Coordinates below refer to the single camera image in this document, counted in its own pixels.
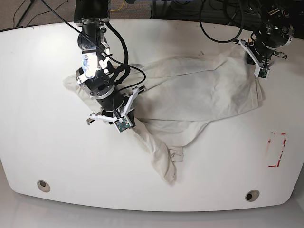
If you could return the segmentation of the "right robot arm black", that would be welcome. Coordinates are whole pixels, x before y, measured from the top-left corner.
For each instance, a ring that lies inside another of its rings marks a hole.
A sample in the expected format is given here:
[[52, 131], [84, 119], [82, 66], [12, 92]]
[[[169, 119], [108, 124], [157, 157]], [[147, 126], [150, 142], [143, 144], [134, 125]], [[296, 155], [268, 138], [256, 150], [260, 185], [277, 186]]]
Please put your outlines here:
[[[74, 23], [82, 28], [78, 46], [82, 51], [82, 66], [76, 71], [76, 81], [89, 98], [101, 106], [100, 112], [91, 114], [87, 124], [102, 120], [114, 124], [119, 132], [135, 127], [133, 102], [145, 86], [132, 85], [132, 91], [123, 94], [118, 85], [129, 76], [132, 67], [122, 36], [110, 25], [110, 1], [77, 0]], [[105, 33], [111, 30], [120, 40], [124, 61], [118, 67], [110, 62], [110, 47]]]

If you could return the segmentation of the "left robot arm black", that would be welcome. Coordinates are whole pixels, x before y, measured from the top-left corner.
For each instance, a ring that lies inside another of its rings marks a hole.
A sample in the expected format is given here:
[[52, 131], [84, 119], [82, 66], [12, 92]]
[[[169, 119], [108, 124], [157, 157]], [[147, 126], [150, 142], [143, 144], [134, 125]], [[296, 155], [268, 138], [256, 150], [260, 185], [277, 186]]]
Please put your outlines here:
[[222, 3], [222, 11], [224, 16], [238, 28], [238, 33], [229, 40], [217, 40], [212, 38], [205, 31], [202, 25], [202, 11], [205, 1], [203, 0], [199, 9], [199, 26], [204, 35], [211, 41], [226, 44], [234, 42], [240, 45], [247, 54], [247, 62], [256, 66], [258, 73], [266, 74], [270, 67], [274, 64], [271, 62], [272, 56], [287, 59], [283, 52], [277, 49], [291, 43], [294, 37], [294, 28], [285, 15], [286, 5], [282, 0], [248, 0], [248, 7], [253, 14], [260, 19], [260, 25], [253, 29], [251, 41], [239, 39], [241, 32], [245, 28], [245, 4], [243, 0], [238, 0], [237, 4], [240, 11], [240, 23], [236, 23], [227, 12], [228, 1]]

